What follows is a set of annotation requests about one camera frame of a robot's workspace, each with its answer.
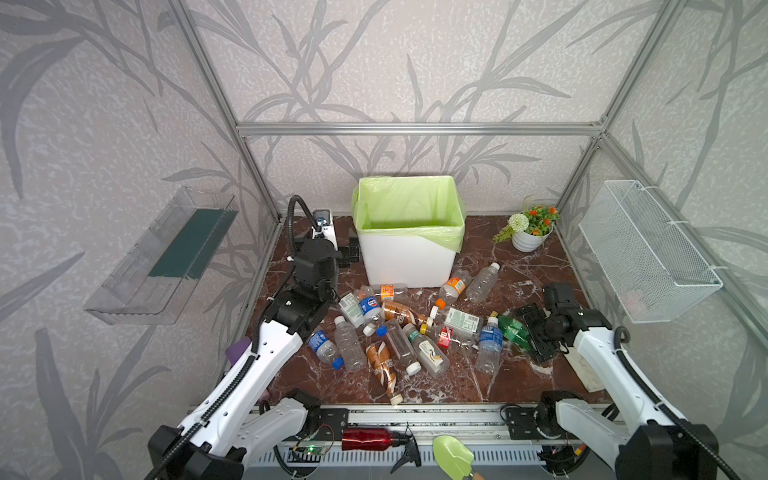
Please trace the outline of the dark green bottle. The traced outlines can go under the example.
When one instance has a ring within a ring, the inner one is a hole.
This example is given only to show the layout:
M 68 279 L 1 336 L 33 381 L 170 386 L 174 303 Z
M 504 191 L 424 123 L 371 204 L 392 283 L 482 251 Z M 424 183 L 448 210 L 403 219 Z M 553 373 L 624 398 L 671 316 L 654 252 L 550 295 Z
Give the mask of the dark green bottle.
M 530 352 L 530 333 L 520 320 L 507 315 L 497 315 L 498 327 L 503 337 L 521 351 Z

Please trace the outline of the bottle blue label white cap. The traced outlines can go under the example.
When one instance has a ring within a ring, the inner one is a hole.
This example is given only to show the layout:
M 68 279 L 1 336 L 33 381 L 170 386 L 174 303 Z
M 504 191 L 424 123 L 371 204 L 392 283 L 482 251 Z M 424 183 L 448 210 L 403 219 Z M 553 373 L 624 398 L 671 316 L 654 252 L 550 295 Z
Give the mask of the bottle blue label white cap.
M 495 375 L 503 349 L 503 334 L 496 316 L 489 316 L 478 339 L 478 356 L 475 367 L 486 375 Z

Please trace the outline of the bottle blue pepsi label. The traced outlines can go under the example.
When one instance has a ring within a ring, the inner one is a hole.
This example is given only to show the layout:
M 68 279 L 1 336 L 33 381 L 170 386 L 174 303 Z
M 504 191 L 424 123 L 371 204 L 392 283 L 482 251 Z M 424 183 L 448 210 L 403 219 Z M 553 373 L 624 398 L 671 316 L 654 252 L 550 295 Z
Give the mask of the bottle blue pepsi label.
M 382 309 L 374 290 L 364 285 L 356 291 L 359 308 L 367 323 L 378 322 L 382 318 Z

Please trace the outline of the clear unlabelled bottle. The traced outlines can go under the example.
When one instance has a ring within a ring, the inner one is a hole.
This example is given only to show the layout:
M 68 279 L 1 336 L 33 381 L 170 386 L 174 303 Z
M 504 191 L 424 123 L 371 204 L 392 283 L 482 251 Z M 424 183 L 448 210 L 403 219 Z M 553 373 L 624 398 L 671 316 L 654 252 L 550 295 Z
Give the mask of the clear unlabelled bottle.
M 467 288 L 467 299 L 475 304 L 484 302 L 498 281 L 499 271 L 500 265 L 496 262 L 483 268 Z

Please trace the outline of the clear bottle blue cap label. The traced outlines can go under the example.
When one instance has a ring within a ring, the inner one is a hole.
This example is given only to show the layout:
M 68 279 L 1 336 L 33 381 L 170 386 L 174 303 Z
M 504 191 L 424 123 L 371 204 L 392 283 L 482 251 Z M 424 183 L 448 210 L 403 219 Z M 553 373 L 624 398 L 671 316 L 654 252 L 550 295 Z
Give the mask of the clear bottle blue cap label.
M 324 330 L 314 332 L 308 345 L 322 363 L 330 365 L 334 370 L 343 368 L 344 360 L 340 351 Z

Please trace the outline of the brown label crushed bottle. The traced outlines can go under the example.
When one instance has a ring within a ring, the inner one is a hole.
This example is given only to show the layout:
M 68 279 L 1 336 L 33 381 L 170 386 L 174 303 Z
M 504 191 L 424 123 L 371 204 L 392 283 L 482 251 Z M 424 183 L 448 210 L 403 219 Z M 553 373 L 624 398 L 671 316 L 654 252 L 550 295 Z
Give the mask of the brown label crushed bottle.
M 393 406 L 401 404 L 403 397 L 397 391 L 397 376 L 387 344 L 384 341 L 372 343 L 365 353 L 374 375 L 385 388 L 390 403 Z

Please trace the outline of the bottle orange label orange cap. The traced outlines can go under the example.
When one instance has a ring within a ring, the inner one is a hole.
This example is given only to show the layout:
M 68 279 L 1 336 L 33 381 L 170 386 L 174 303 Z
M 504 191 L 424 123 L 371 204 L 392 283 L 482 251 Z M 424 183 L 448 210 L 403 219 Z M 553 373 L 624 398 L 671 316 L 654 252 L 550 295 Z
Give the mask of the bottle orange label orange cap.
M 466 290 L 472 277 L 467 270 L 457 269 L 440 288 L 435 304 L 439 309 L 453 305 Z

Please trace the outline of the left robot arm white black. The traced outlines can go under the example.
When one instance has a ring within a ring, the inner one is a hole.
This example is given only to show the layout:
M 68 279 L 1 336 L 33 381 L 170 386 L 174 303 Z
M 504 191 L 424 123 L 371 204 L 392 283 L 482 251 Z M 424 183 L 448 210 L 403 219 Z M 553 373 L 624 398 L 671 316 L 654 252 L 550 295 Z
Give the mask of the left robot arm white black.
M 291 270 L 258 316 L 252 341 L 205 400 L 178 426 L 151 436 L 150 479 L 240 479 L 250 461 L 300 433 L 313 405 L 288 398 L 246 423 L 282 367 L 338 301 L 340 269 L 359 260 L 356 241 L 337 248 L 326 238 L 289 243 Z

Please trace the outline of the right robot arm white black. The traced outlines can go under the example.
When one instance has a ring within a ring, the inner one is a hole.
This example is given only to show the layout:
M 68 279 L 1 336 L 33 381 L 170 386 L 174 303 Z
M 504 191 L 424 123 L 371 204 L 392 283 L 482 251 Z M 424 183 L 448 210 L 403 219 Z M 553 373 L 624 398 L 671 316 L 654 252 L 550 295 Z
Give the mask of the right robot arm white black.
M 583 307 L 569 284 L 547 285 L 543 306 L 530 304 L 515 315 L 528 329 L 535 359 L 578 353 L 612 399 L 611 407 L 597 411 L 575 393 L 543 392 L 533 413 L 541 436 L 575 438 L 619 479 L 714 479 L 731 473 L 711 429 L 688 421 L 630 358 L 628 330 Z

